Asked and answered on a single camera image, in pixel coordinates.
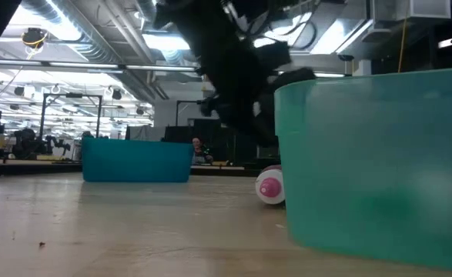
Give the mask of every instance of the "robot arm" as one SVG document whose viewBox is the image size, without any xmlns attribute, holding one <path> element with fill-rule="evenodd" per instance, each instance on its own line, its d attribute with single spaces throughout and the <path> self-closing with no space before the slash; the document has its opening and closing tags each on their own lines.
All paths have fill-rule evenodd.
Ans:
<svg viewBox="0 0 452 277">
<path fill-rule="evenodd" d="M 236 26 L 219 0 L 168 0 L 157 4 L 155 27 L 172 22 L 188 42 L 216 96 L 202 103 L 204 115 L 217 111 L 223 123 L 252 136 L 259 145 L 277 143 L 274 129 L 273 93 L 291 82 L 315 78 L 308 68 L 288 72 L 275 82 L 274 69 L 290 63 L 289 46 L 276 42 L 254 48 L 249 38 L 241 40 Z M 253 104 L 261 113 L 253 114 Z"/>
</svg>

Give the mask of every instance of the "table surface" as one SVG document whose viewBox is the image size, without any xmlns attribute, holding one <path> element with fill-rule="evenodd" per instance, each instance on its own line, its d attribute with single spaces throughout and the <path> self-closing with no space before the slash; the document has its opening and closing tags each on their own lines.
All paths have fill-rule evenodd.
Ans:
<svg viewBox="0 0 452 277">
<path fill-rule="evenodd" d="M 0 276 L 452 276 L 297 247 L 285 209 L 263 205 L 254 180 L 0 178 Z"/>
</svg>

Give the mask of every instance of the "turquoise container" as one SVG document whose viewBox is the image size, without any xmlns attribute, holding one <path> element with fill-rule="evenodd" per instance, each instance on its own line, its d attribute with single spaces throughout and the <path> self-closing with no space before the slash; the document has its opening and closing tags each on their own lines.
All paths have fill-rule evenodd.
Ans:
<svg viewBox="0 0 452 277">
<path fill-rule="evenodd" d="M 275 101 L 299 244 L 452 270 L 452 70 L 298 82 Z"/>
<path fill-rule="evenodd" d="M 84 138 L 87 182 L 188 182 L 191 144 Z"/>
</svg>

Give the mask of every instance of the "pink and white ball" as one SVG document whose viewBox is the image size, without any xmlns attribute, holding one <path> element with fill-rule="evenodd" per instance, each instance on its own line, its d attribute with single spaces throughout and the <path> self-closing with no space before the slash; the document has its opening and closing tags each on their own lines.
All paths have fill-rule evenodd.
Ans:
<svg viewBox="0 0 452 277">
<path fill-rule="evenodd" d="M 280 165 L 269 166 L 260 173 L 256 178 L 256 194 L 270 205 L 280 204 L 286 200 Z"/>
</svg>

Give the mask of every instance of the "person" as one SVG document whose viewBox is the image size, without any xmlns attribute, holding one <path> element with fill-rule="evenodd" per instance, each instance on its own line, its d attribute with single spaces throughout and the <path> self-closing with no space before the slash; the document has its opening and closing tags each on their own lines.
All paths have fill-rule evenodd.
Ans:
<svg viewBox="0 0 452 277">
<path fill-rule="evenodd" d="M 213 157 L 209 154 L 209 150 L 203 146 L 202 141 L 199 138 L 194 138 L 193 143 L 193 164 L 212 164 Z"/>
</svg>

